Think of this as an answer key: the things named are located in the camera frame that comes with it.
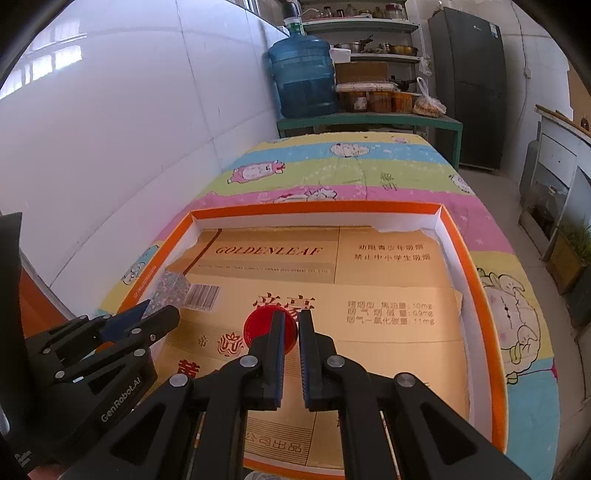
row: refrigerator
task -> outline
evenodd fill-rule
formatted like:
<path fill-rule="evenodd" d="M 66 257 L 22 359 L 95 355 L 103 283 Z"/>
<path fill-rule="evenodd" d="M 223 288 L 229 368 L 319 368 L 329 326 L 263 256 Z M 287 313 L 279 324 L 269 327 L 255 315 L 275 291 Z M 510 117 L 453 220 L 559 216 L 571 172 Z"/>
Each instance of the refrigerator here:
<path fill-rule="evenodd" d="M 501 165 L 505 141 L 506 69 L 501 30 L 474 15 L 443 8 L 428 21 L 436 96 L 463 123 L 460 164 Z M 451 159 L 453 134 L 438 130 L 435 148 Z"/>

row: bed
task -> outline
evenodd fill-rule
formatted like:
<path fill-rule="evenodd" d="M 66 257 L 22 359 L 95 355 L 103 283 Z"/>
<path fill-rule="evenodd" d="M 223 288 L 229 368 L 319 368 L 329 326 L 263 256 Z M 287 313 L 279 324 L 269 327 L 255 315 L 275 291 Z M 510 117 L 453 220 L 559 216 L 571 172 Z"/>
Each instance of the bed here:
<path fill-rule="evenodd" d="M 557 372 L 540 305 L 486 207 L 418 135 L 340 132 L 257 145 L 170 221 L 113 287 L 98 313 L 115 313 L 140 300 L 148 272 L 157 270 L 159 250 L 192 210 L 339 200 L 445 205 L 478 269 L 495 321 L 508 393 L 506 453 L 532 478 L 550 479 L 560 411 Z"/>

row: metal screw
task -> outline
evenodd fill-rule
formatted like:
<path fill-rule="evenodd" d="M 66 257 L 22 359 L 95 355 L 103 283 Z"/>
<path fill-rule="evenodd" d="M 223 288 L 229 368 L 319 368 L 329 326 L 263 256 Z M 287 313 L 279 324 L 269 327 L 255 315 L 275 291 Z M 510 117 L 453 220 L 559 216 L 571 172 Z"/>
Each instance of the metal screw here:
<path fill-rule="evenodd" d="M 188 381 L 189 381 L 189 378 L 185 374 L 174 374 L 168 380 L 168 382 L 173 387 L 184 387 L 187 384 Z"/>
<path fill-rule="evenodd" d="M 240 364 L 245 367 L 254 367 L 258 363 L 258 358 L 254 355 L 245 355 L 240 359 Z"/>
<path fill-rule="evenodd" d="M 345 364 L 345 359 L 340 355 L 331 355 L 326 359 L 326 363 L 329 367 L 340 368 Z"/>
<path fill-rule="evenodd" d="M 412 387 L 416 382 L 416 378 L 411 374 L 399 374 L 396 376 L 396 381 L 401 387 Z"/>

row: green table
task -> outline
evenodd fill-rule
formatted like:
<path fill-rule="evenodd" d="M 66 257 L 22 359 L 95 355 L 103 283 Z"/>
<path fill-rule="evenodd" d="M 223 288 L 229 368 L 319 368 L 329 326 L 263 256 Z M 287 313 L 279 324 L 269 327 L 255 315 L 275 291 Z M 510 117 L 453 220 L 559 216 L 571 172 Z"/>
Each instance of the green table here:
<path fill-rule="evenodd" d="M 319 127 L 321 125 L 412 125 L 414 127 L 435 127 L 454 132 L 452 167 L 457 170 L 460 164 L 463 124 L 442 115 L 439 118 L 414 115 L 413 113 L 333 113 L 332 115 L 309 118 L 282 118 L 277 122 L 279 136 L 285 138 L 287 130 L 294 128 Z"/>

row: red lid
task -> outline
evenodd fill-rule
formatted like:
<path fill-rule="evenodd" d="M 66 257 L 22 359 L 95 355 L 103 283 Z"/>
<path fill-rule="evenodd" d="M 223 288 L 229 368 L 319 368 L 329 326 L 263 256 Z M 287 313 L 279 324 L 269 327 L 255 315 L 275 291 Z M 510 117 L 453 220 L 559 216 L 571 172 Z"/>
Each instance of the red lid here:
<path fill-rule="evenodd" d="M 244 322 L 244 340 L 246 345 L 250 346 L 253 338 L 269 333 L 273 312 L 285 313 L 285 353 L 287 354 L 297 342 L 297 324 L 291 313 L 279 305 L 257 307 Z"/>

